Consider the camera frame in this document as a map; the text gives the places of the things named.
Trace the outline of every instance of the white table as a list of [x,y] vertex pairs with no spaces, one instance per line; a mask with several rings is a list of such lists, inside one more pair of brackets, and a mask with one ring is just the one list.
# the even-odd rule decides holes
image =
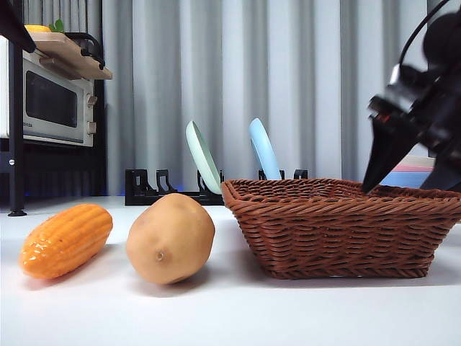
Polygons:
[[[26,277],[17,265],[26,235],[82,202],[112,214],[105,248],[64,278]],[[143,282],[125,241],[146,207],[123,198],[54,200],[1,222],[1,345],[461,345],[461,226],[421,279],[265,277],[231,212],[207,207],[216,225],[212,254],[191,279]]]

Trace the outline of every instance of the potato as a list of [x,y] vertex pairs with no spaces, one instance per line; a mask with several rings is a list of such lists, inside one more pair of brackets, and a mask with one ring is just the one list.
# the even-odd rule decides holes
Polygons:
[[215,226],[207,211],[186,195],[163,196],[133,223],[127,255],[150,283],[176,283],[195,274],[208,260]]

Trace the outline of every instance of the corn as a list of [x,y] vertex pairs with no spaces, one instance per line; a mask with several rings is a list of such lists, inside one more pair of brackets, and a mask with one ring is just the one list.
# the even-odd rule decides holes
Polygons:
[[49,218],[29,234],[19,265],[33,278],[57,278],[97,254],[111,230],[112,217],[103,207],[76,205]]

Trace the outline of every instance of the gray curtain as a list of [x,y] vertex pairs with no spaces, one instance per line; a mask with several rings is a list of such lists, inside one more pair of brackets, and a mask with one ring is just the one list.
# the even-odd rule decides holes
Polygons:
[[24,23],[45,25],[61,19],[64,29],[87,32],[101,42],[102,0],[23,0]]
[[[97,1],[50,2],[67,25],[83,25],[86,6],[90,31]],[[259,117],[287,176],[303,168],[311,177],[361,180],[372,142],[368,101],[383,92],[405,41],[436,3],[102,0],[114,73],[105,83],[109,193],[123,194],[127,168],[147,168],[151,183],[167,168],[176,188],[196,190],[184,135],[190,120],[226,178],[256,177],[248,125]],[[406,57],[419,68],[423,35]]]

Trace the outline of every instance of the microwave door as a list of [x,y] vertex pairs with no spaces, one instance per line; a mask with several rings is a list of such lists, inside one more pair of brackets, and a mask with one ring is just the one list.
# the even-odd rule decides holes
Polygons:
[[24,59],[24,134],[84,142],[86,81],[69,81]]

